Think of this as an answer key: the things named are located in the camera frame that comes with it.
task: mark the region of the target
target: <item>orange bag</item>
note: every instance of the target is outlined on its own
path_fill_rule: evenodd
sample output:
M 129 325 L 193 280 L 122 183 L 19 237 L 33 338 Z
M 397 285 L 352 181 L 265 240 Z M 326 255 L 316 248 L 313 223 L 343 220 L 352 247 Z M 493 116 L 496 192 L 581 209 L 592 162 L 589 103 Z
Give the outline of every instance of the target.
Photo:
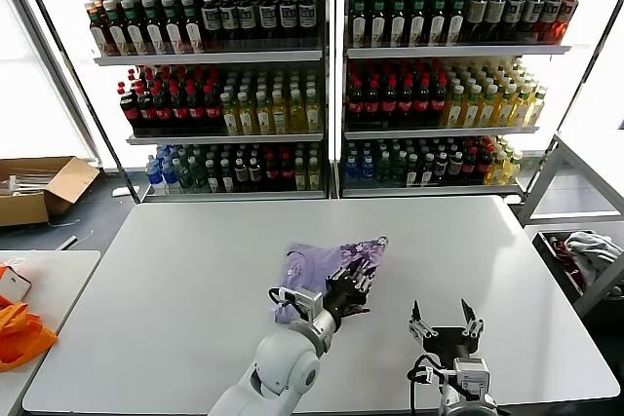
M 0 372 L 29 362 L 57 341 L 41 318 L 28 314 L 28 304 L 14 304 L 0 310 Z

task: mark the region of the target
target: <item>open cardboard box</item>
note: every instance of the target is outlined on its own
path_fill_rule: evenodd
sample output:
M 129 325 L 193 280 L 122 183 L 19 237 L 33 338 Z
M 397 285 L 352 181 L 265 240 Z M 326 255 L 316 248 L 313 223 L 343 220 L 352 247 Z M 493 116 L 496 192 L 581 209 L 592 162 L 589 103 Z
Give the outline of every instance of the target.
M 57 174 L 39 193 L 0 196 L 0 226 L 46 223 L 50 216 L 65 213 L 91 183 L 99 170 L 78 158 L 26 158 L 0 160 L 0 179 L 19 170 L 49 170 Z

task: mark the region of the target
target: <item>metal shelf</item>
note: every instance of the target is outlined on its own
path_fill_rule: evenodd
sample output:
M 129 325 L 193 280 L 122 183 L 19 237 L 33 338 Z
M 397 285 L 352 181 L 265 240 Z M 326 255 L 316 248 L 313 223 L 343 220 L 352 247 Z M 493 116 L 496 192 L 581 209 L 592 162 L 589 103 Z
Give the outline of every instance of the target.
M 319 60 L 321 50 L 312 51 L 260 51 L 248 53 L 170 54 L 163 56 L 96 57 L 97 65 L 159 65 L 196 63 L 257 63 L 305 62 Z
M 440 46 L 420 48 L 359 48 L 347 49 L 349 58 L 400 58 L 400 57 L 484 57 L 484 56 L 524 56 L 561 55 L 572 46 L 559 45 L 519 45 L 519 46 Z
M 377 197 L 439 197 L 449 195 L 519 195 L 524 194 L 518 184 L 460 185 L 444 187 L 343 189 L 342 197 L 367 199 Z
M 126 141 L 131 145 L 203 145 L 211 143 L 283 143 L 321 141 L 322 133 L 289 133 L 284 135 L 210 135 L 210 136 L 134 136 Z
M 504 135 L 508 133 L 536 133 L 539 127 L 477 127 L 474 129 L 419 129 L 416 131 L 361 131 L 345 132 L 347 140 L 376 140 L 378 138 L 429 138 L 432 136 Z

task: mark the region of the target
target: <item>white table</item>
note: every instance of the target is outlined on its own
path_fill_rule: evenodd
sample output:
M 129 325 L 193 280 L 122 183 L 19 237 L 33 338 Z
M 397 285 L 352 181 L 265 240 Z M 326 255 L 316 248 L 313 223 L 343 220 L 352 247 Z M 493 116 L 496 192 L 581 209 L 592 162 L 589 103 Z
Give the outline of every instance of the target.
M 28 311 L 59 333 L 65 319 L 96 268 L 99 252 L 87 250 L 0 250 L 0 263 L 15 269 L 32 282 L 24 302 Z M 9 372 L 0 373 L 0 415 L 21 411 L 21 398 L 44 355 Z
M 485 320 L 500 404 L 619 387 L 511 211 L 495 197 L 146 204 L 133 209 L 28 390 L 33 413 L 206 414 L 271 323 L 290 242 L 388 236 L 367 315 L 345 320 L 299 412 L 407 410 L 417 298 L 430 325 Z M 418 386 L 420 408 L 437 407 Z

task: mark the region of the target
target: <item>purple cloth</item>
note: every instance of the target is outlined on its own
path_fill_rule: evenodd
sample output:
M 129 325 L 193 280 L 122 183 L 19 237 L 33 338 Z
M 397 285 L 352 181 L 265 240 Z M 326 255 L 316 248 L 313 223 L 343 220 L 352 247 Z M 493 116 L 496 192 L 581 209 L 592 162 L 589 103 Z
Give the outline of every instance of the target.
M 357 258 L 363 258 L 367 262 L 367 268 L 378 267 L 387 244 L 388 239 L 383 237 L 334 248 L 292 244 L 286 254 L 287 268 L 282 286 L 293 290 L 305 287 L 325 294 L 329 275 Z M 278 306 L 275 309 L 275 321 L 278 323 L 289 323 L 296 318 L 298 313 L 291 305 Z

